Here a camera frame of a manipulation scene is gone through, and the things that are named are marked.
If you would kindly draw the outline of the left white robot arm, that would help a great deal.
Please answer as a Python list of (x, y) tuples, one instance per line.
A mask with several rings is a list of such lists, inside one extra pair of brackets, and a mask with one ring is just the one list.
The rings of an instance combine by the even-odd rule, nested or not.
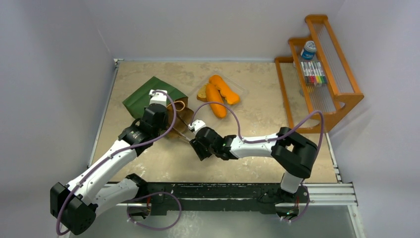
[(95, 218), (117, 203), (146, 200), (148, 190), (132, 178), (114, 186), (104, 185), (124, 166), (167, 134), (168, 110), (165, 103), (150, 103), (140, 119), (123, 129), (109, 150), (81, 175), (50, 189), (50, 213), (56, 218), (58, 236), (79, 235)]

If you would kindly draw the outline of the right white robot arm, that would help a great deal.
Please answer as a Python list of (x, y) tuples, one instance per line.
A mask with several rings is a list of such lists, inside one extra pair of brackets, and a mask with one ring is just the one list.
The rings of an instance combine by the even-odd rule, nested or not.
[(208, 126), (194, 128), (190, 125), (189, 130), (195, 135), (190, 145), (200, 160), (212, 155), (223, 160), (273, 158), (285, 169), (278, 188), (279, 198), (285, 202), (295, 198), (300, 183), (311, 176), (318, 154), (315, 143), (288, 127), (282, 127), (278, 133), (271, 135), (244, 139), (237, 135), (222, 137)]

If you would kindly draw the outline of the metal tongs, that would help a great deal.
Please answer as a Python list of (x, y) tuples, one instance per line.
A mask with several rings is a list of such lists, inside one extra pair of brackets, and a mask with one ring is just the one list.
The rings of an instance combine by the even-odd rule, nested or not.
[(172, 128), (170, 134), (173, 138), (180, 138), (187, 142), (193, 139), (192, 135), (190, 134), (190, 131), (188, 130), (187, 125), (180, 120), (177, 120), (175, 122), (175, 125)]

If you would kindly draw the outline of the green paper bag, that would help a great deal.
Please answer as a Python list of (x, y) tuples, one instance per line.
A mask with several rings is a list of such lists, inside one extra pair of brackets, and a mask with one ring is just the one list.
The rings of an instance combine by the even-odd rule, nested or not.
[(153, 76), (134, 93), (123, 100), (123, 105), (135, 119), (141, 119), (144, 114), (151, 117), (152, 110), (167, 113), (167, 133), (169, 139), (185, 137), (187, 123), (192, 119), (193, 111), (189, 108), (189, 97), (176, 87)]

